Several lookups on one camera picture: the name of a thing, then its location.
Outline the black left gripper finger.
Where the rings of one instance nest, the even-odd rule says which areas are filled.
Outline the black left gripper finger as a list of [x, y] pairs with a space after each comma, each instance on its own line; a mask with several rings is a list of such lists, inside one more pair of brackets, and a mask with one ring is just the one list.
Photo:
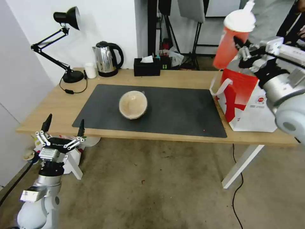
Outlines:
[[49, 139], [51, 135], [48, 133], [52, 121], [52, 114], [49, 114], [48, 118], [43, 122], [41, 130], [36, 132], [36, 138], [40, 141], [42, 146], [50, 146]]
[[80, 145], [82, 142], [85, 141], [84, 139], [84, 133], [85, 133], [85, 125], [84, 125], [84, 119], [81, 120], [79, 130], [77, 137], [74, 140], [71, 140], [69, 143], [64, 145], [65, 149], [71, 150], [72, 148]]

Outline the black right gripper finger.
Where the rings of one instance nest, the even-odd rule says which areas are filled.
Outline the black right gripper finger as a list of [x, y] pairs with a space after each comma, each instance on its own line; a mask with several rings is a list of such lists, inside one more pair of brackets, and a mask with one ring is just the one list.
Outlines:
[[253, 47], [253, 43], [249, 40], [243, 41], [237, 36], [234, 36], [235, 48], [237, 49], [237, 57], [240, 59], [250, 59], [250, 49]]

